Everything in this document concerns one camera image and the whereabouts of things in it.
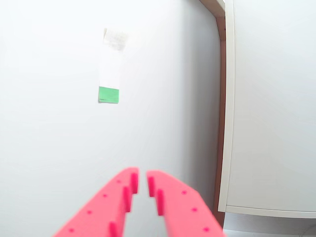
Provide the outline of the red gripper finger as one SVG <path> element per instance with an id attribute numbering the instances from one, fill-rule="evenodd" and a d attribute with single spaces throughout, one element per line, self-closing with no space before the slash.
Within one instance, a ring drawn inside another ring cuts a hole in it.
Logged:
<path id="1" fill-rule="evenodd" d="M 173 176 L 147 171 L 149 196 L 156 199 L 169 237 L 224 237 L 222 227 L 199 192 Z"/>
<path id="2" fill-rule="evenodd" d="M 56 234 L 56 237 L 121 237 L 132 197 L 138 192 L 139 169 L 113 177 Z"/>

